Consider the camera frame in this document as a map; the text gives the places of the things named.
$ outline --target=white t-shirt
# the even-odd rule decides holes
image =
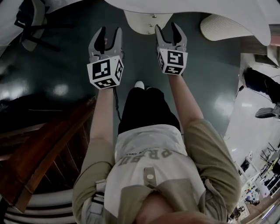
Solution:
[[[124,132],[115,147],[116,164],[107,177],[104,207],[118,217],[121,191],[145,185],[144,169],[153,168],[156,186],[176,179],[189,179],[196,204],[205,192],[194,162],[188,157],[181,133],[171,125],[153,125]]]

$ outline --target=forearm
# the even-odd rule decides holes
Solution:
[[[203,114],[182,76],[168,76],[171,91],[183,129],[192,121],[203,119]]]
[[[104,139],[113,144],[113,89],[99,90],[93,119],[91,139]]]

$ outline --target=black shorts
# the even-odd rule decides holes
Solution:
[[[180,123],[171,113],[163,92],[156,88],[133,88],[126,99],[118,134],[157,124],[172,125],[181,131]]]

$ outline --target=black pants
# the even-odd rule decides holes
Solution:
[[[279,83],[252,68],[247,68],[243,74],[248,88],[269,95],[272,103],[280,102]]]
[[[181,131],[180,123],[171,113],[163,92],[156,88],[133,88],[126,99],[118,134],[156,124],[172,125]]]

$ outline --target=green floor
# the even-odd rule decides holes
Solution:
[[[163,30],[167,40],[172,40],[170,23],[177,23],[188,38],[185,81],[200,105],[204,117],[224,135],[238,85],[240,46],[238,39],[218,42],[207,41],[199,32],[205,17],[200,13],[174,14]],[[124,72],[117,87],[119,109],[122,114],[129,90],[137,80],[161,89],[171,110],[176,113],[167,76],[162,74],[155,52],[155,35],[141,35],[127,24],[124,12],[97,0],[83,0],[49,15],[49,23],[75,24],[73,29],[45,30],[42,40],[61,48],[54,52],[42,46],[26,51],[20,43],[9,47],[0,58],[6,66],[0,79],[0,100],[19,95],[45,92],[49,98],[73,102],[86,95],[94,95],[95,88],[88,80],[88,44],[93,34],[107,27],[108,46],[117,27],[123,31],[125,52]],[[55,86],[63,86],[60,95]],[[115,133],[118,119],[114,114]]]

